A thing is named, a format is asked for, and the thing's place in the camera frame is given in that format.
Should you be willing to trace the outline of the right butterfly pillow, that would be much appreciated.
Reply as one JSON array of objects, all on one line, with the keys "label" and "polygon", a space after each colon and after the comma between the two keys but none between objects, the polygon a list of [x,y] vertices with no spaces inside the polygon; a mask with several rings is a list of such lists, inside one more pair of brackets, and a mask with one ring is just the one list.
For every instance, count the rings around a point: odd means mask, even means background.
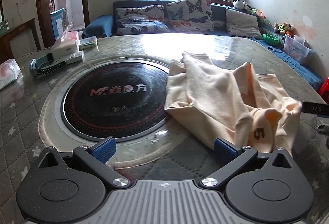
[{"label": "right butterfly pillow", "polygon": [[166,5],[168,19],[176,32],[214,31],[211,0],[180,0]]}]

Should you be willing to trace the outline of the blue white cabinet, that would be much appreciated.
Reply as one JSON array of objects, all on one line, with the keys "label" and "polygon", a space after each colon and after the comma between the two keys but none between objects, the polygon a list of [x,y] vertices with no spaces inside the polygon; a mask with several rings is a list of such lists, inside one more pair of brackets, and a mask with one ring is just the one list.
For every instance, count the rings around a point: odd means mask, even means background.
[{"label": "blue white cabinet", "polygon": [[50,13],[55,39],[57,39],[64,31],[64,20],[63,20],[64,11],[65,11],[64,8],[60,8]]}]

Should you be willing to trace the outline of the butterfly pillow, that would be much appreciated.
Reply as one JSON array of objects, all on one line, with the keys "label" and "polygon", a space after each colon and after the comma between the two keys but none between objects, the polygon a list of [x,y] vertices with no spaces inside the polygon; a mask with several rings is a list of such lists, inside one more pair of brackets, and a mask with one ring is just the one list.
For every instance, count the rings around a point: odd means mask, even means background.
[{"label": "butterfly pillow", "polygon": [[211,0],[180,0],[166,5],[168,19],[176,32],[214,31]]},{"label": "butterfly pillow", "polygon": [[115,9],[117,35],[169,33],[163,5]]}]

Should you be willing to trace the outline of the green plastic bowl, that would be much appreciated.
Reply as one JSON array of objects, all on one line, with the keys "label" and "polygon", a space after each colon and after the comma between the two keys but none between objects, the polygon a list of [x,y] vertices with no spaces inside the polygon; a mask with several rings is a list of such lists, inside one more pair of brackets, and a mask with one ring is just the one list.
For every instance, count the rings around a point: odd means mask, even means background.
[{"label": "green plastic bowl", "polygon": [[280,39],[277,38],[276,36],[272,36],[271,34],[264,33],[263,34],[263,40],[267,44],[269,44],[271,46],[278,46],[278,45],[280,45]]}]

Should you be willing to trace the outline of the grey plain cushion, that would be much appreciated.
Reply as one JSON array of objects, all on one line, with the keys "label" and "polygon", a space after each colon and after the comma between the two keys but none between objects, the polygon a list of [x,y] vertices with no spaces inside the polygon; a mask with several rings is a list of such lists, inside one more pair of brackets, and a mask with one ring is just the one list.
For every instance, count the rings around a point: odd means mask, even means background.
[{"label": "grey plain cushion", "polygon": [[225,9],[225,13],[226,30],[229,34],[258,40],[262,38],[256,16],[232,9]]}]

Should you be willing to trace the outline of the dark wooden chair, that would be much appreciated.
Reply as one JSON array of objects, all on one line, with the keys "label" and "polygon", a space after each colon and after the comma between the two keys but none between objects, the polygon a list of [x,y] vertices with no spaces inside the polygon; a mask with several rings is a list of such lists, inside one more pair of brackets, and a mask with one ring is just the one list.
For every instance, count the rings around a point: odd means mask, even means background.
[{"label": "dark wooden chair", "polygon": [[39,50],[41,44],[34,18],[1,34],[1,63]]}]

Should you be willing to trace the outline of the white flat box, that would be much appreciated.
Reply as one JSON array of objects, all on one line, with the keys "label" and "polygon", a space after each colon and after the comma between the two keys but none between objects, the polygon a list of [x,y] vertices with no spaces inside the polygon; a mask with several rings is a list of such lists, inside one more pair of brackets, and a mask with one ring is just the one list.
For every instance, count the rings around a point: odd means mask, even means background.
[{"label": "white flat box", "polygon": [[53,64],[65,63],[66,65],[84,60],[84,51],[74,52],[70,55],[54,59]]}]

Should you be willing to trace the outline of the small plush toys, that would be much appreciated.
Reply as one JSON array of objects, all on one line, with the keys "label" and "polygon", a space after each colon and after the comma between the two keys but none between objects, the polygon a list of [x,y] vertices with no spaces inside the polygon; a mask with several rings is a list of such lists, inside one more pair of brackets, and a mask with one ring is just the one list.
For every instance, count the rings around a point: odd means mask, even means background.
[{"label": "small plush toys", "polygon": [[283,24],[274,24],[274,32],[279,33],[282,36],[294,36],[294,27],[291,24],[283,23]]}]

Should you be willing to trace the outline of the green card box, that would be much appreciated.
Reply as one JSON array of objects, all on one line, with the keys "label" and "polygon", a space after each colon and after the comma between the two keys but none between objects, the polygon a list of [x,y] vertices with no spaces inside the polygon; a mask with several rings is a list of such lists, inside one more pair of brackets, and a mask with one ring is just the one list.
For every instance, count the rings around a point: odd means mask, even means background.
[{"label": "green card box", "polygon": [[88,48],[96,47],[98,45],[98,40],[96,36],[83,38],[79,41],[79,51],[84,51]]}]

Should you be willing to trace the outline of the left butterfly pillow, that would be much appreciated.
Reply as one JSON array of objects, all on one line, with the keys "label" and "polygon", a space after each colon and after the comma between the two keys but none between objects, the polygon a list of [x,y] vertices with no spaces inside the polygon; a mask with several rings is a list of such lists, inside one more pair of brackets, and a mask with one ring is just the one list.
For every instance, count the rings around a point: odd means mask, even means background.
[{"label": "left butterfly pillow", "polygon": [[117,35],[169,33],[163,5],[115,9]]}]

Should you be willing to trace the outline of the red plastic stool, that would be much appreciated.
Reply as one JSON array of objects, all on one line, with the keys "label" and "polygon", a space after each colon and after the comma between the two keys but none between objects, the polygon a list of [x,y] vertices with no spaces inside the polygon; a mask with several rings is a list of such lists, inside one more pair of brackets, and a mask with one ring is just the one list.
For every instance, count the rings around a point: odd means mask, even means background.
[{"label": "red plastic stool", "polygon": [[327,104],[329,104],[329,77],[324,81],[323,85],[320,87],[319,95]]}]

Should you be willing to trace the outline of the panda plush toy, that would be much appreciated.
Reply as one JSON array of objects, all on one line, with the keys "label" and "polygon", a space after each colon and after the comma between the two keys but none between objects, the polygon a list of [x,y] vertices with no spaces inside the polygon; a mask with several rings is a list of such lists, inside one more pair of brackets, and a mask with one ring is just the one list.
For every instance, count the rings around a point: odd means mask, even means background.
[{"label": "panda plush toy", "polygon": [[233,7],[245,12],[251,12],[252,10],[252,7],[246,1],[242,0],[233,0]]}]

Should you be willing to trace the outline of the cream knit garment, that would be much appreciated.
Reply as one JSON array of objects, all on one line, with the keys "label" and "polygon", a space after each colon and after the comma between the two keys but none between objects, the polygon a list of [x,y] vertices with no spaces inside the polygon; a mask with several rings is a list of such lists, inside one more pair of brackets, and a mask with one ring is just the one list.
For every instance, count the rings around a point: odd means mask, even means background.
[{"label": "cream knit garment", "polygon": [[226,70],[187,52],[170,63],[164,109],[209,148],[223,138],[261,153],[291,151],[301,107],[276,75],[259,75],[251,63]]}]

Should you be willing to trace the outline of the black round induction cooktop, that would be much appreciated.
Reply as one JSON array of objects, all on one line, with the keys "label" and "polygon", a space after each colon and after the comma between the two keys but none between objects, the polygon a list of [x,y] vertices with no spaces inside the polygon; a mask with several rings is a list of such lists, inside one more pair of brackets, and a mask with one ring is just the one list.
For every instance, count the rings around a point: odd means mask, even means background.
[{"label": "black round induction cooktop", "polygon": [[65,91],[61,118],[75,135],[118,142],[150,134],[167,121],[169,67],[151,59],[108,61],[83,70]]}]

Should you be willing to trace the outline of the clear plastic storage box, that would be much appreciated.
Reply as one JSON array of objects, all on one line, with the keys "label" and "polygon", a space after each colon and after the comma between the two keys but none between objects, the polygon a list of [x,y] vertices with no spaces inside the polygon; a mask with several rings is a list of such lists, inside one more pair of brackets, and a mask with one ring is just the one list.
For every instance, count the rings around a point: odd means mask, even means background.
[{"label": "clear plastic storage box", "polygon": [[313,49],[308,47],[308,42],[299,36],[294,36],[294,38],[284,36],[283,51],[300,64],[306,64],[315,53]]}]

